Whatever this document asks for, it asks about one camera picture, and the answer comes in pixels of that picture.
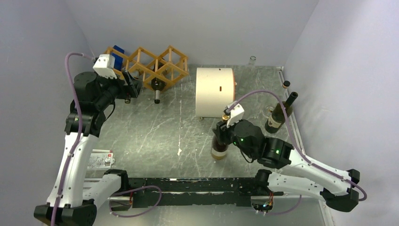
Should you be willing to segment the dark bottle gold foil neck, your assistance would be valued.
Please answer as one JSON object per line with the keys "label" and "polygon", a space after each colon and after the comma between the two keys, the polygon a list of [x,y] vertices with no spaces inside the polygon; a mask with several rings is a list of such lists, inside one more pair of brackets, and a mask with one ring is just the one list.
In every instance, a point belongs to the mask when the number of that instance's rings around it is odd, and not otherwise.
{"label": "dark bottle gold foil neck", "polygon": [[226,157],[228,145],[219,144],[216,140],[215,135],[213,135],[212,142],[211,142],[211,156],[215,160],[221,160]]}

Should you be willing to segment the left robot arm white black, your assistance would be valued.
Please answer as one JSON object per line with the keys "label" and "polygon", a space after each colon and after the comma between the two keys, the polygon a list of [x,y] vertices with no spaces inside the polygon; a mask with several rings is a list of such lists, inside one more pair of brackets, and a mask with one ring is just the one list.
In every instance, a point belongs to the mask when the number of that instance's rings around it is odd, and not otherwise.
{"label": "left robot arm white black", "polygon": [[126,195],[131,188],[125,170],[109,169],[94,182],[87,180],[86,172],[108,119],[106,108],[115,106],[116,99],[138,97],[141,83],[126,73],[122,79],[107,79],[96,72],[80,73],[70,83],[73,101],[66,118],[61,166],[46,203],[34,210],[34,217],[48,226],[91,226],[111,195]]}

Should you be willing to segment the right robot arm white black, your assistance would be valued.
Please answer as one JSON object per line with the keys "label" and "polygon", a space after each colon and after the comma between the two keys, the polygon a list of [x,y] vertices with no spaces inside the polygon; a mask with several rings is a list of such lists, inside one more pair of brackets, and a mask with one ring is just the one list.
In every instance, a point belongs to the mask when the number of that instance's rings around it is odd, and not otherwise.
{"label": "right robot arm white black", "polygon": [[256,176],[256,195],[289,193],[309,196],[340,212],[350,212],[359,203],[355,186],[359,172],[339,170],[310,157],[302,157],[292,144],[275,137],[267,137],[247,120],[227,126],[220,121],[213,129],[212,146],[215,153],[236,146],[245,160],[263,166]]}

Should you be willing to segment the dark green bottle silver cap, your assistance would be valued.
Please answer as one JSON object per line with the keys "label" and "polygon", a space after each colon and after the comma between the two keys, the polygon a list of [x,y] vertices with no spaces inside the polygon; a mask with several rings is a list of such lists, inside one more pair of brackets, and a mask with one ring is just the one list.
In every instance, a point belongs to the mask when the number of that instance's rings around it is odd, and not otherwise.
{"label": "dark green bottle silver cap", "polygon": [[166,83],[159,79],[159,78],[153,78],[151,81],[151,87],[154,90],[155,96],[154,96],[154,103],[159,104],[160,103],[160,94],[161,91],[165,88]]}

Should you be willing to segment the clear glass bottle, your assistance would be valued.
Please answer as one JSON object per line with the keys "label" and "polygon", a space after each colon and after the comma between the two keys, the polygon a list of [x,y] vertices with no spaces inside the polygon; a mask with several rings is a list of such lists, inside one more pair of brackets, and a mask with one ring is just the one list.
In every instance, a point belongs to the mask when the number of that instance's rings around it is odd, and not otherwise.
{"label": "clear glass bottle", "polygon": [[248,66],[254,67],[256,62],[256,56],[250,56],[249,61],[248,61]]}

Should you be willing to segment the dark green labelled wine bottle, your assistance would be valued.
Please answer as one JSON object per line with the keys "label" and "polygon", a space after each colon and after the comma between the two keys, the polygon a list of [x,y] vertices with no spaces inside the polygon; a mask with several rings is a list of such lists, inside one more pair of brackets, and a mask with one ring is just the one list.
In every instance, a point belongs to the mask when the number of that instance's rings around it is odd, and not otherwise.
{"label": "dark green labelled wine bottle", "polygon": [[[284,109],[286,110],[287,117],[289,117],[293,112],[292,104],[298,98],[297,92],[291,92],[286,101],[283,101]],[[279,103],[276,104],[274,110],[269,116],[267,122],[265,123],[265,130],[269,133],[276,133],[282,125],[285,123],[286,119],[283,113],[283,108]]]}

